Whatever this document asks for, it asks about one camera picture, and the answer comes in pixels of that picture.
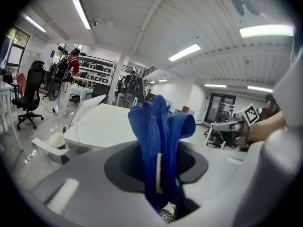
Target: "glass door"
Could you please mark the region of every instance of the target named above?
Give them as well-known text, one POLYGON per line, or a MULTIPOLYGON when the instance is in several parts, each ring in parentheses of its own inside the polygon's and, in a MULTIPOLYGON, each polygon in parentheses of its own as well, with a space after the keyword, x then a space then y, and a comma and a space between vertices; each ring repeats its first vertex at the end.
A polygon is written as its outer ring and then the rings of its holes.
POLYGON ((230 119, 236 96, 212 93, 205 122, 224 122, 230 119))

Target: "floor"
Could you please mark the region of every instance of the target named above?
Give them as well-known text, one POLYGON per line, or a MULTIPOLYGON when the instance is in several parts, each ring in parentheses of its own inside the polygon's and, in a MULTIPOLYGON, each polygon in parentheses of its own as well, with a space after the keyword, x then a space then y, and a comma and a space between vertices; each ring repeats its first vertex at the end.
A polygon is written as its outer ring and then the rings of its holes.
MULTIPOLYGON (((78 104, 70 101, 67 115, 61 118, 56 114, 49 113, 52 112, 53 103, 47 98, 43 100, 34 111, 34 113, 42 114, 44 117, 43 121, 40 118, 34 119, 37 129, 34 130, 29 121, 26 120, 21 124, 21 130, 18 131, 19 139, 24 147, 23 152, 19 151, 11 129, 6 134, 0 134, 1 155, 18 186, 30 191, 41 180, 60 167, 59 164, 51 161, 45 153, 37 152, 31 144, 31 140, 38 137, 44 141, 56 132, 61 132, 63 127, 68 126, 70 122, 68 114, 75 112, 77 106, 78 104)), ((16 121, 18 121, 17 115, 23 113, 22 109, 15 109, 16 121)), ((206 130, 207 128, 197 125, 195 134, 183 140, 202 146, 205 141, 204 132, 206 130)))

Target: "blue cloth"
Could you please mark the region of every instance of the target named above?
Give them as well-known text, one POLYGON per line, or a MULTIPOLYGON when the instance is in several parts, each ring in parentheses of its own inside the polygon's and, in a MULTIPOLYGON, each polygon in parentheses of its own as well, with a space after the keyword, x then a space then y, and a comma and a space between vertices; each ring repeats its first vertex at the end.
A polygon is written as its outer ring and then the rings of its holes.
POLYGON ((191 114, 180 113, 168 117, 169 106, 157 96, 155 103, 144 102, 134 106, 128 119, 141 146, 145 196, 160 211, 168 201, 177 203, 178 183, 176 161, 179 139, 190 137, 196 130, 191 114), (162 153, 160 186, 163 194, 156 193, 157 156, 162 153))

